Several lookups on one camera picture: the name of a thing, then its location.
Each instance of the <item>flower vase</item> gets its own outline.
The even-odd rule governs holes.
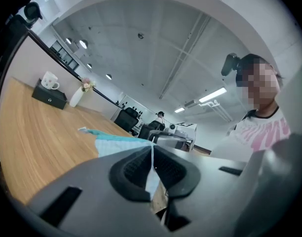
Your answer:
[[[70,100],[70,103],[69,103],[70,106],[75,107],[81,100],[83,94],[84,94],[84,92],[82,91],[82,87],[78,88],[78,90],[74,93],[74,95],[72,96],[72,98]]]

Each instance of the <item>office chair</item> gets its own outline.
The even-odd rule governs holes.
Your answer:
[[[149,125],[144,124],[141,127],[141,131],[139,133],[138,138],[148,140],[150,131],[152,131],[152,130],[163,131],[164,129],[165,129],[164,124],[161,124],[160,122],[154,120]]]
[[[114,123],[124,129],[126,132],[129,132],[138,123],[138,119],[132,117],[126,111],[121,110]]]
[[[125,112],[127,112],[131,117],[138,117],[138,112],[130,107],[128,107]]]

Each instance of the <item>white mug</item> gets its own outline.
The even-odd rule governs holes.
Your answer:
[[[47,71],[41,80],[41,85],[44,86],[46,89],[58,89],[60,85],[57,80],[58,78],[54,74]]]

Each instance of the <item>wooden table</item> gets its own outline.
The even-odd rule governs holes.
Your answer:
[[[0,160],[13,197],[26,204],[41,188],[76,165],[98,156],[95,136],[78,128],[131,135],[102,114],[64,110],[32,98],[33,89],[10,79],[0,108]]]

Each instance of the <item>person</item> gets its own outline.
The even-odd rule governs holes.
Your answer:
[[[275,142],[288,138],[290,130],[275,102],[282,77],[265,59],[255,54],[238,60],[237,67],[240,69],[236,85],[242,87],[243,95],[247,96],[254,109],[230,128],[210,156],[248,161],[252,153],[268,149]]]
[[[158,112],[157,113],[157,118],[155,119],[155,121],[158,121],[161,124],[165,124],[164,123],[164,112]]]

